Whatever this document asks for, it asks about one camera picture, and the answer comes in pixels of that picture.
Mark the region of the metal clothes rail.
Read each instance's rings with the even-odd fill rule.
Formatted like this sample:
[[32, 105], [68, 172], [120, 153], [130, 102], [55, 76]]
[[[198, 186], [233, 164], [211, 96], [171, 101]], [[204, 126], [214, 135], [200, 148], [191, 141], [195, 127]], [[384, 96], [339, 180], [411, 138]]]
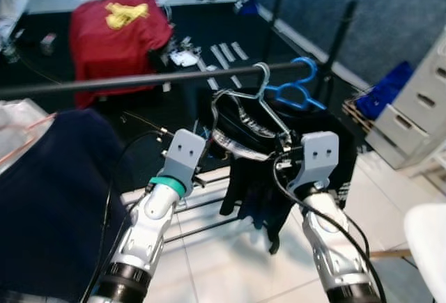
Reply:
[[263, 72], [259, 66], [229, 68], [204, 72], [180, 72], [141, 76], [102, 78], [86, 82], [68, 82], [62, 84], [29, 84], [28, 86], [0, 88], [0, 100], [18, 100], [50, 93], [92, 92], [99, 90], [154, 86], [154, 84], [182, 83], [203, 81], [211, 77], [254, 76]]

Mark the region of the black rack upright pole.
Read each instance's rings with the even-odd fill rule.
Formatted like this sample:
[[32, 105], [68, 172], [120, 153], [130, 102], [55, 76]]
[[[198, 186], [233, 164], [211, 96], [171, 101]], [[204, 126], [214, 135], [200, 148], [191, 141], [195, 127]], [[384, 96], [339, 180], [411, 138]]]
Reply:
[[337, 33], [335, 34], [334, 42], [332, 42], [332, 46], [328, 54], [328, 60], [325, 62], [326, 104], [330, 104], [332, 99], [332, 93], [334, 93], [335, 62], [337, 62], [341, 49], [343, 49], [344, 47], [344, 43], [348, 35], [348, 30], [351, 27], [351, 23], [353, 23], [353, 18], [355, 16], [357, 5], [359, 5], [359, 0], [351, 0], [347, 3], [347, 7], [345, 8], [343, 17], [341, 17], [341, 22], [337, 27]]

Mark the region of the silver wire hanger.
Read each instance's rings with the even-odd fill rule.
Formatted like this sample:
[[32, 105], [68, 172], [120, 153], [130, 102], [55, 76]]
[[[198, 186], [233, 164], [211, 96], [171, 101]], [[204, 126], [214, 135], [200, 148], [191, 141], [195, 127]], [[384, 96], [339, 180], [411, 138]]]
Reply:
[[230, 141], [258, 153], [289, 153], [293, 132], [268, 102], [272, 70], [265, 62], [254, 64], [261, 72], [258, 86], [220, 89], [210, 96], [209, 139], [219, 132]]

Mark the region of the grey drawer cabinet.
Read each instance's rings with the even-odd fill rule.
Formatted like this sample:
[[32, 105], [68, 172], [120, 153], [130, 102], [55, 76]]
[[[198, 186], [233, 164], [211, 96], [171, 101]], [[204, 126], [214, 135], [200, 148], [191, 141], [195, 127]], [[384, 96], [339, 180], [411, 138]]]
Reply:
[[398, 96], [376, 119], [366, 142], [393, 169], [436, 156], [446, 139], [446, 31]]

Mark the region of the red shirt with yellow print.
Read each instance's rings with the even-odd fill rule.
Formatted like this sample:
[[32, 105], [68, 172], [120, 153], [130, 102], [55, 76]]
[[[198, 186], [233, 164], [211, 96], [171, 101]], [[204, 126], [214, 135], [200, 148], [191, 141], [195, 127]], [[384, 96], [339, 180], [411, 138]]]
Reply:
[[173, 29], [156, 0], [98, 0], [71, 13], [70, 55], [77, 83], [154, 74], [152, 54], [166, 48]]

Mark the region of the white moulded chair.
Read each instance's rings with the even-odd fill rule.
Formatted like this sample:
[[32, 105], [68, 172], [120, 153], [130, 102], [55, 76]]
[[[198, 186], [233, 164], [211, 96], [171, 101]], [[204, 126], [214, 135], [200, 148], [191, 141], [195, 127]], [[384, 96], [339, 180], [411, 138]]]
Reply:
[[373, 251], [373, 260], [411, 256], [436, 303], [446, 303], [446, 203], [415, 205], [403, 219], [407, 249]]

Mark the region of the white plastic device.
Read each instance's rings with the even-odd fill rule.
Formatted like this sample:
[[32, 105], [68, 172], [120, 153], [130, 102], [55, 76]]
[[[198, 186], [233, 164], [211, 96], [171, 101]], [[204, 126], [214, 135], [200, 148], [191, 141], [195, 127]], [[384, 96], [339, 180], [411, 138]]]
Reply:
[[170, 61], [178, 67], [188, 68], [197, 66], [201, 60], [200, 49], [175, 49], [169, 52]]

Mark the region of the navy shirt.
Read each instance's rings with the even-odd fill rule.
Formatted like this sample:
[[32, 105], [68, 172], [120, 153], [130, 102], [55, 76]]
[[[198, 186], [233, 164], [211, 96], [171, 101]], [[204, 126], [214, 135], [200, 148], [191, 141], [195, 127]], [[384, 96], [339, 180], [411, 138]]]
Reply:
[[109, 181], [122, 143], [92, 109], [64, 111], [0, 173], [0, 300], [7, 293], [78, 300], [130, 222]]

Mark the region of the black garment with lettered band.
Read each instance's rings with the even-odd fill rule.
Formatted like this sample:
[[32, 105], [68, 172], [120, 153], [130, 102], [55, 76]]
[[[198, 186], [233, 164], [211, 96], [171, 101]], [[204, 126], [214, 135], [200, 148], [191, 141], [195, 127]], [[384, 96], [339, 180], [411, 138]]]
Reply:
[[283, 129], [254, 98], [203, 89], [197, 106], [199, 127], [209, 137], [207, 154], [226, 160], [230, 168], [220, 214], [251, 220], [255, 229], [266, 233], [268, 252], [276, 254], [279, 233], [294, 205], [272, 178]]

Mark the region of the blue cloth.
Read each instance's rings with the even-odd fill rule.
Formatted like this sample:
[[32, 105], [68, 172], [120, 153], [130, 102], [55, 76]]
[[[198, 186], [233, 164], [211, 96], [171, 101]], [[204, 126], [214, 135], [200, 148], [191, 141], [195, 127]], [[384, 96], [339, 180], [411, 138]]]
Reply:
[[360, 115], [375, 121], [393, 103], [412, 77], [414, 68], [410, 62], [402, 61], [390, 70], [375, 86], [357, 97], [355, 107]]

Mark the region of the blue hanger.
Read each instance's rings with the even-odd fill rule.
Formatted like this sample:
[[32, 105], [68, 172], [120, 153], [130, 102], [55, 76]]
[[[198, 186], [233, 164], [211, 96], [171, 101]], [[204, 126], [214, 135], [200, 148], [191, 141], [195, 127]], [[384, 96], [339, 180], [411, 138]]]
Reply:
[[326, 111], [328, 107], [324, 103], [319, 102], [306, 87], [306, 84], [309, 84], [316, 78], [316, 73], [318, 73], [316, 62], [307, 57], [297, 57], [291, 61], [291, 64], [307, 66], [309, 68], [308, 75], [293, 82], [268, 84], [265, 86], [265, 90], [272, 93], [272, 98], [276, 102], [298, 109], [298, 111], [312, 111], [312, 109]]

